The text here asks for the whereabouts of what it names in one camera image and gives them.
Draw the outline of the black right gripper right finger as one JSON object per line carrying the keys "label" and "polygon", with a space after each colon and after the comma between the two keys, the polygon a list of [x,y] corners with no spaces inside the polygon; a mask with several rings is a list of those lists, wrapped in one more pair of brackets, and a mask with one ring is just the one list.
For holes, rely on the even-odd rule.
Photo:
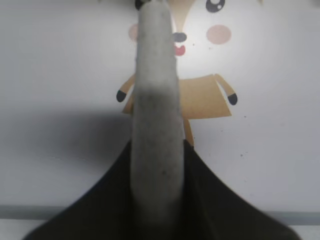
{"label": "black right gripper right finger", "polygon": [[290,227],[263,213],[223,183],[187,140],[181,216],[183,240],[299,240]]}

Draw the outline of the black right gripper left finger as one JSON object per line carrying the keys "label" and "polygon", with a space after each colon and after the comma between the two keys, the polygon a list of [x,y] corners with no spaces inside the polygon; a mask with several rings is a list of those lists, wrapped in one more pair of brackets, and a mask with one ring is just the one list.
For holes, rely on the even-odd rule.
{"label": "black right gripper left finger", "polygon": [[131,143],[80,199],[28,233],[26,240],[135,240]]}

